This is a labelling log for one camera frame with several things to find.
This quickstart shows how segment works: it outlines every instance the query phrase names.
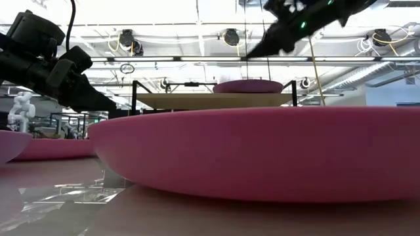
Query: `pink bowl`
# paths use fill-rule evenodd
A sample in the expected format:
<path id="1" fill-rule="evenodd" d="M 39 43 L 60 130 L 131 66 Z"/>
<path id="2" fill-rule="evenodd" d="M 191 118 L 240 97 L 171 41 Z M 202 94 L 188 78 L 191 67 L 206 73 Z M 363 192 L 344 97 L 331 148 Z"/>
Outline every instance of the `pink bowl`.
<path id="1" fill-rule="evenodd" d="M 420 194 L 419 120 L 417 108 L 222 109 L 113 119 L 89 135 L 112 170 L 156 189 L 381 201 Z"/>
<path id="2" fill-rule="evenodd" d="M 94 155 L 90 140 L 33 139 L 14 160 L 49 160 L 90 157 Z"/>
<path id="3" fill-rule="evenodd" d="M 283 85 L 267 80 L 237 80 L 218 84 L 213 87 L 215 93 L 280 93 Z"/>
<path id="4" fill-rule="evenodd" d="M 31 134 L 0 130 L 0 164 L 21 154 L 31 139 Z"/>

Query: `wooden shelf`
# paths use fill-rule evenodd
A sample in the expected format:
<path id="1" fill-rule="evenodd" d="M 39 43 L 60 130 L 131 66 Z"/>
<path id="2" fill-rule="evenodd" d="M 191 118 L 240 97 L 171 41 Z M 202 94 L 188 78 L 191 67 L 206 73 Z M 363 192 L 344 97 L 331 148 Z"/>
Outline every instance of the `wooden shelf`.
<path id="1" fill-rule="evenodd" d="M 222 109 L 278 107 L 292 94 L 137 94 L 137 100 L 154 109 Z"/>

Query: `ceiling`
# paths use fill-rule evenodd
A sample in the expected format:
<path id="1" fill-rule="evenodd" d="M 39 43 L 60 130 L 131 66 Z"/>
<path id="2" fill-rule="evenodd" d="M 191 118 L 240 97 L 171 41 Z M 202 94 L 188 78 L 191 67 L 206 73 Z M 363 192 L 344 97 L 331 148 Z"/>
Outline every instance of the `ceiling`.
<path id="1" fill-rule="evenodd" d="M 0 8 L 0 32 L 5 33 L 18 12 L 32 10 L 58 24 L 65 32 L 70 19 L 69 0 L 5 0 L 7 7 Z M 121 30 L 132 29 L 144 48 L 145 56 L 245 56 L 262 38 L 264 30 L 276 19 L 259 4 L 245 9 L 238 0 L 76 0 L 77 14 L 72 30 L 71 46 L 78 45 L 91 56 L 127 56 L 117 47 L 117 35 Z M 315 34 L 316 56 L 376 56 L 391 52 L 389 47 L 376 47 L 360 53 L 358 44 L 367 33 L 385 28 L 392 39 L 402 39 L 408 25 L 413 26 L 410 36 L 394 46 L 399 47 L 415 39 L 420 33 L 417 7 L 385 7 L 389 1 L 378 0 L 375 7 L 352 16 L 345 28 L 334 22 Z M 243 46 L 229 47 L 221 39 L 227 28 L 235 28 Z M 65 53 L 61 46 L 58 54 Z M 296 44 L 295 50 L 280 56 L 310 56 L 308 40 Z M 162 92 L 159 83 L 163 78 L 170 81 L 215 82 L 221 77 L 271 79 L 286 83 L 291 79 L 315 78 L 314 68 L 309 65 L 215 64 L 183 62 L 137 62 L 136 71 L 130 75 L 120 72 L 119 63 L 96 63 L 86 71 L 91 83 L 130 83 L 143 81 L 153 92 Z M 322 81 L 332 81 L 354 68 L 351 65 L 318 66 Z M 100 88 L 111 94 L 129 94 L 129 87 Z M 206 88 L 179 88 L 177 92 L 208 92 Z"/>

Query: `pink dish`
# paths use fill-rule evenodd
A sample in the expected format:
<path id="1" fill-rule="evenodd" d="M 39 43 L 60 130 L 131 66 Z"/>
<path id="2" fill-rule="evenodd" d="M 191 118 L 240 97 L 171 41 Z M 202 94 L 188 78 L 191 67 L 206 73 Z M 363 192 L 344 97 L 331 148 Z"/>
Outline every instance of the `pink dish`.
<path id="1" fill-rule="evenodd" d="M 282 91 L 281 83 L 256 79 L 229 81 L 213 88 L 215 93 L 280 93 Z"/>
<path id="2" fill-rule="evenodd" d="M 156 189 L 252 201 L 382 201 L 420 194 L 419 120 L 417 108 L 222 109 L 113 119 L 89 135 L 112 170 Z"/>
<path id="3" fill-rule="evenodd" d="M 94 154 L 90 140 L 33 139 L 25 151 L 14 160 L 56 160 L 90 157 Z"/>
<path id="4" fill-rule="evenodd" d="M 0 130 L 0 164 L 21 154 L 31 139 L 31 134 Z"/>

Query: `white robot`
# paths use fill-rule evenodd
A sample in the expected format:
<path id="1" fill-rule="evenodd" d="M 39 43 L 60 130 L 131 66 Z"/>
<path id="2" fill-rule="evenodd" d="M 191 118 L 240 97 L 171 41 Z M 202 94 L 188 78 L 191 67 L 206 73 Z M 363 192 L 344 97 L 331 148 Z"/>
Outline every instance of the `white robot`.
<path id="1" fill-rule="evenodd" d="M 29 126 L 29 118 L 35 117 L 35 106 L 30 104 L 30 99 L 32 98 L 32 93 L 30 92 L 19 92 L 18 96 L 14 98 L 14 105 L 9 115 L 7 116 L 9 122 L 9 128 L 13 131 L 16 131 L 17 125 L 19 122 L 19 132 L 27 132 Z"/>

